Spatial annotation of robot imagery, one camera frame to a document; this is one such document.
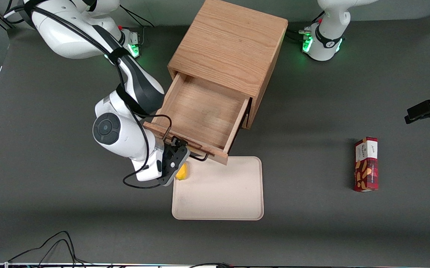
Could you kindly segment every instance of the yellow object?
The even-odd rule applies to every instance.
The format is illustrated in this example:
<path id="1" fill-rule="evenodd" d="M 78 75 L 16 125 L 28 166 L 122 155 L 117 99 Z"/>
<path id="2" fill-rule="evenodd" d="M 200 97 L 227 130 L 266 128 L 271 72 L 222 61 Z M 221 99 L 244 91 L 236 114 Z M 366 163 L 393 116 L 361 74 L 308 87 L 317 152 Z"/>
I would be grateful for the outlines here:
<path id="1" fill-rule="evenodd" d="M 182 167 L 179 169 L 179 172 L 177 172 L 176 179 L 181 181 L 185 180 L 187 178 L 188 168 L 187 163 L 184 163 Z"/>

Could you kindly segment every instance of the cracker box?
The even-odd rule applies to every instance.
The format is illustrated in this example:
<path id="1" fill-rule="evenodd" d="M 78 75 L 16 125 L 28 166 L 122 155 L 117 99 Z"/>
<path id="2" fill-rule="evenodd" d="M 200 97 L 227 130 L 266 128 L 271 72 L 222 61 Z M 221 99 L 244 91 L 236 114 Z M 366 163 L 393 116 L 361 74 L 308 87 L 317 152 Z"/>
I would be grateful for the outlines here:
<path id="1" fill-rule="evenodd" d="M 377 190 L 377 138 L 366 137 L 356 143 L 356 170 L 354 190 L 369 192 Z"/>

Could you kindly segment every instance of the wooden cabinet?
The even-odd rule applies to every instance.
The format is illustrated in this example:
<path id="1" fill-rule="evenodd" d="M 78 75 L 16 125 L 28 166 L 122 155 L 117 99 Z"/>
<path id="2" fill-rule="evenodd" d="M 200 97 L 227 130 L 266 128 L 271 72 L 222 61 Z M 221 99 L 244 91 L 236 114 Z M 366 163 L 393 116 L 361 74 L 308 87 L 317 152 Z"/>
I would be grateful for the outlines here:
<path id="1" fill-rule="evenodd" d="M 174 80 L 157 114 L 169 137 L 227 164 L 240 127 L 249 129 L 273 72 L 288 21 L 220 0 L 206 0 L 169 62 Z M 162 137 L 168 122 L 145 127 Z"/>

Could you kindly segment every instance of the open drawer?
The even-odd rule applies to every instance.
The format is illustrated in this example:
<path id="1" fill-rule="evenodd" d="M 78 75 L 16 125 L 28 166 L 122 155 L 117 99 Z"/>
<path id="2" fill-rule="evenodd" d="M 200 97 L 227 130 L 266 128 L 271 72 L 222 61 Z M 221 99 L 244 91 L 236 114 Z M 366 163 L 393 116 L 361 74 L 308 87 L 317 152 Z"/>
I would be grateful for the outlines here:
<path id="1" fill-rule="evenodd" d="M 177 73 L 157 114 L 172 119 L 167 136 L 188 142 L 190 151 L 227 164 L 228 151 L 247 112 L 249 97 L 204 79 Z M 156 117 L 144 127 L 163 137 L 169 122 Z"/>

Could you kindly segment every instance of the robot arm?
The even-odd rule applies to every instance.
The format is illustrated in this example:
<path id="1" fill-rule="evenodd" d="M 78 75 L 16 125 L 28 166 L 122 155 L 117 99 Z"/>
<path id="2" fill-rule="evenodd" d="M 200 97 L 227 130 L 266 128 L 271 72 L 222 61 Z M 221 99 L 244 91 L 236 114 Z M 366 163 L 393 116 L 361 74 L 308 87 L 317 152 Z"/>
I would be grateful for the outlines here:
<path id="1" fill-rule="evenodd" d="M 351 22 L 351 7 L 367 5 L 378 0 L 317 0 L 326 13 L 321 23 L 305 27 L 300 34 L 307 34 L 303 52 L 317 61 L 327 61 L 339 51 L 341 37 Z"/>
<path id="2" fill-rule="evenodd" d="M 55 53 L 72 59 L 106 53 L 120 70 L 121 85 L 95 107 L 94 139 L 107 150 L 129 158 L 138 171 L 139 181 L 157 179 L 159 184 L 169 185 L 190 151 L 177 138 L 172 144 L 165 144 L 139 122 L 162 107 L 164 90 L 128 52 L 122 53 L 130 32 L 120 31 L 108 16 L 92 18 L 117 8 L 118 0 L 45 0 L 36 7 L 50 13 L 32 12 L 31 21 Z M 53 16 L 72 23 L 86 37 L 71 31 Z M 122 73 L 127 77 L 125 83 Z"/>

